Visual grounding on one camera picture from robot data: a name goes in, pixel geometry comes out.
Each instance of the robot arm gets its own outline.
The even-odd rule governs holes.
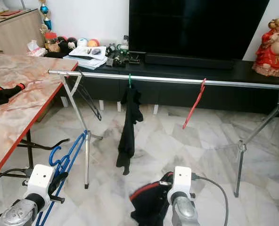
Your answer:
[[[191,168],[176,166],[174,180],[168,192],[168,202],[172,205],[173,226],[199,226],[197,211],[191,201]]]
[[[46,210],[51,201],[64,202],[64,198],[51,195],[68,174],[54,178],[55,169],[51,166],[36,165],[27,183],[24,199],[16,201],[1,215],[0,226],[31,226],[37,214]]]

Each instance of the trophy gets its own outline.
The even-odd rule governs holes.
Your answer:
[[[41,2],[40,12],[43,15],[43,22],[45,23],[47,28],[51,30],[51,21],[49,19],[50,11],[49,8],[45,5],[46,0],[40,0],[40,2]]]

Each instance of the marble pattern tabletop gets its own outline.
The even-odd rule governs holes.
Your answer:
[[[74,70],[76,66],[74,60],[0,54],[0,86],[25,85],[7,104],[0,105],[0,168],[62,86],[48,69]]]

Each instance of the white ball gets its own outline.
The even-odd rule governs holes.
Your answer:
[[[78,46],[87,46],[87,42],[88,41],[85,38],[80,38],[80,39],[78,39],[77,45]]]

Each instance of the black clothing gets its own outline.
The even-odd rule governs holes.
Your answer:
[[[127,88],[121,100],[121,104],[127,103],[125,125],[118,147],[116,166],[124,166],[123,175],[129,174],[130,158],[134,155],[134,128],[136,121],[143,121],[140,112],[140,93],[132,86]]]
[[[166,173],[161,181],[173,183],[173,172]],[[135,211],[131,217],[139,226],[162,226],[169,202],[167,193],[171,186],[161,186],[158,181],[143,186],[130,196]]]
[[[10,97],[19,93],[23,89],[25,89],[25,85],[22,83],[19,83],[12,89],[4,89],[0,87],[0,105],[7,103]]]

